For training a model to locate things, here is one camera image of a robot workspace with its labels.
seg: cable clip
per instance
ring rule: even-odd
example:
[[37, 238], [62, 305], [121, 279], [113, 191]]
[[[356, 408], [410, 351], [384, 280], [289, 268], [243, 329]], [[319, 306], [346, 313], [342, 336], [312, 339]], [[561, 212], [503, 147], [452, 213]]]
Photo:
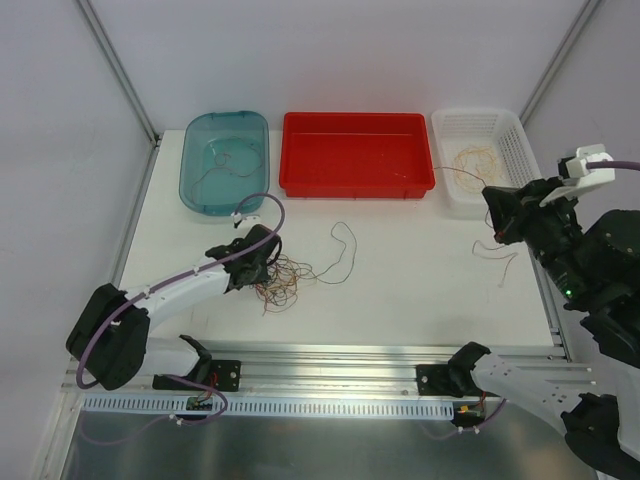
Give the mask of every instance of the cable clip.
[[231, 219], [233, 220], [233, 228], [238, 228], [238, 225], [242, 223], [242, 214], [241, 213], [232, 213]]
[[251, 230], [253, 227], [260, 225], [261, 223], [262, 219], [259, 215], [247, 215], [239, 222], [234, 223], [233, 226], [236, 230]]
[[[175, 413], [170, 413], [170, 414], [169, 414], [169, 420], [176, 420], [176, 418], [177, 418], [177, 417], [176, 417]], [[182, 419], [181, 419], [181, 418], [178, 418], [178, 419], [176, 420], [176, 425], [178, 425], [178, 426], [181, 426], [181, 425], [182, 425]]]

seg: white mesh basket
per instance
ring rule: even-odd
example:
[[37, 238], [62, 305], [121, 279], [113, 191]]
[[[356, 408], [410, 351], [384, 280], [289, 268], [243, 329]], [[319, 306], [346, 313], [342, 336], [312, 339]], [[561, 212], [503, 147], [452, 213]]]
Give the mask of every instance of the white mesh basket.
[[[522, 124], [507, 110], [438, 110], [431, 115], [431, 123], [436, 168], [458, 168], [488, 185], [503, 187], [522, 187], [540, 177]], [[459, 171], [440, 172], [456, 216], [483, 218], [487, 205], [480, 193], [482, 182]]]

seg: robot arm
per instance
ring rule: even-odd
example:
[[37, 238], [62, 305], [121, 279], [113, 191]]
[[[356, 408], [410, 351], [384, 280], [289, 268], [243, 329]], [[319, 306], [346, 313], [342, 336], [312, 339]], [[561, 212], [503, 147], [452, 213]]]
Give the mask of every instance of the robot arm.
[[[246, 255], [203, 268], [212, 259], [225, 259], [269, 236], [261, 247]], [[140, 298], [111, 321], [89, 354], [86, 369], [106, 390], [120, 388], [138, 373], [173, 374], [202, 383], [212, 370], [211, 356], [205, 348], [186, 335], [165, 340], [148, 338], [149, 332], [206, 298], [267, 281], [267, 261], [280, 247], [279, 236], [255, 225], [246, 237], [208, 250], [188, 270], [155, 282], [153, 289], [142, 285], [121, 291], [112, 284], [103, 285], [93, 293], [80, 315], [67, 339], [67, 350], [80, 360], [106, 319], [118, 308]]]
[[427, 383], [434, 391], [463, 397], [480, 389], [506, 398], [551, 425], [590, 467], [619, 480], [640, 478], [640, 392], [627, 383], [629, 376], [640, 380], [637, 369], [619, 364], [621, 370], [613, 371], [619, 387], [614, 397], [560, 388], [473, 342], [447, 365], [430, 367]]
[[456, 397], [505, 397], [553, 426], [586, 464], [627, 480], [640, 478], [640, 212], [607, 212], [583, 233], [574, 211], [577, 197], [615, 179], [613, 169], [589, 169], [609, 161], [602, 145], [582, 147], [560, 161], [559, 177], [482, 194], [496, 242], [526, 242], [565, 308], [588, 314], [580, 323], [609, 357], [617, 396], [563, 391], [474, 343], [433, 366], [428, 384]]

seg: wire bundle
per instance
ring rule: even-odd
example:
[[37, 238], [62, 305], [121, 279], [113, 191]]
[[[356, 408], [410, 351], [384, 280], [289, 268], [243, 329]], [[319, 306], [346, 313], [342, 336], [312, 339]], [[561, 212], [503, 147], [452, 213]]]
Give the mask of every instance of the wire bundle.
[[[338, 225], [344, 226], [353, 237], [354, 250], [353, 257], [351, 258], [351, 266], [347, 275], [342, 280], [332, 282], [324, 280], [322, 277], [342, 262], [344, 254], [347, 251], [347, 242], [339, 239], [335, 235], [335, 230]], [[269, 272], [269, 280], [267, 282], [257, 284], [254, 287], [256, 295], [264, 303], [263, 314], [267, 312], [281, 313], [295, 305], [298, 301], [298, 289], [302, 286], [302, 282], [305, 280], [310, 282], [310, 284], [320, 282], [327, 285], [338, 285], [348, 280], [355, 266], [356, 253], [358, 251], [358, 239], [349, 225], [345, 222], [336, 222], [333, 225], [331, 228], [331, 237], [342, 244], [342, 252], [338, 257], [338, 260], [329, 265], [321, 273], [316, 274], [309, 263], [296, 262], [286, 255], [280, 253], [276, 254], [268, 266], [267, 271]]]
[[483, 255], [482, 253], [478, 253], [476, 251], [476, 247], [480, 245], [484, 250], [488, 251], [488, 252], [495, 252], [497, 250], [501, 250], [504, 247], [506, 247], [506, 245], [500, 245], [499, 247], [487, 247], [484, 243], [482, 243], [480, 240], [476, 240], [475, 242], [473, 242], [473, 245], [471, 247], [471, 254], [478, 257], [478, 258], [484, 258], [485, 260], [507, 260], [507, 263], [504, 266], [504, 271], [502, 272], [502, 279], [500, 280], [500, 283], [498, 284], [499, 288], [504, 287], [504, 281], [507, 278], [507, 271], [509, 270], [509, 265], [511, 265], [511, 262], [513, 262], [515, 260], [515, 258], [518, 256], [518, 252], [512, 252], [512, 253], [508, 253], [506, 255], [503, 255], [501, 257], [490, 257], [487, 255]]
[[487, 183], [497, 183], [497, 180], [504, 176], [492, 147], [465, 148], [453, 159], [453, 167], [449, 168], [455, 170], [456, 184], [469, 193], [480, 193]]
[[211, 395], [213, 395], [213, 391], [215, 390], [216, 386], [218, 385], [218, 374], [217, 373], [212, 373], [209, 376], [209, 386], [211, 387], [211, 390], [203, 390], [202, 393], [200, 395], [198, 395], [196, 397], [196, 404], [200, 404], [202, 402], [206, 402], [207, 400], [209, 400], [211, 398]]
[[197, 203], [195, 201], [195, 189], [196, 187], [200, 187], [200, 192], [202, 192], [202, 183], [204, 182], [205, 178], [207, 178], [209, 176], [209, 174], [211, 174], [212, 172], [219, 172], [219, 171], [226, 171], [231, 173], [232, 175], [235, 175], [239, 178], [248, 178], [251, 175], [253, 175], [254, 173], [256, 173], [258, 170], [260, 170], [263, 165], [264, 165], [264, 159], [262, 158], [262, 152], [258, 149], [258, 147], [256, 147], [255, 145], [255, 141], [251, 140], [251, 139], [247, 139], [247, 138], [242, 138], [242, 137], [238, 137], [238, 136], [232, 136], [229, 137], [228, 140], [235, 140], [240, 142], [241, 144], [243, 144], [243, 146], [245, 146], [246, 148], [248, 148], [249, 150], [253, 150], [256, 155], [258, 156], [258, 158], [260, 159], [259, 164], [250, 172], [248, 173], [240, 173], [237, 169], [233, 168], [230, 165], [233, 165], [233, 160], [234, 157], [231, 153], [229, 153], [227, 150], [223, 150], [221, 152], [216, 153], [215, 151], [213, 152], [213, 163], [215, 164], [213, 167], [209, 168], [207, 171], [205, 171], [202, 176], [196, 180], [193, 185], [191, 185], [191, 201], [193, 203]]

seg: white wall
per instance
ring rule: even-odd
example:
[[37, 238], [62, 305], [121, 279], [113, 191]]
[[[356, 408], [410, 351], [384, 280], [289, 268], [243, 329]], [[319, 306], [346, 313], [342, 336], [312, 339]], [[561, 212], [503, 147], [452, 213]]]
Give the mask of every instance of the white wall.
[[148, 143], [71, 0], [0, 4], [0, 477], [25, 478]]
[[583, 0], [94, 0], [155, 127], [210, 111], [519, 112]]
[[[543, 175], [557, 174], [556, 160], [580, 145], [604, 143], [616, 160], [640, 161], [640, 2], [606, 2], [576, 45], [526, 131]], [[580, 200], [588, 227], [604, 212], [640, 209], [640, 174], [618, 171], [612, 186]], [[594, 358], [594, 344], [566, 314], [579, 359]]]

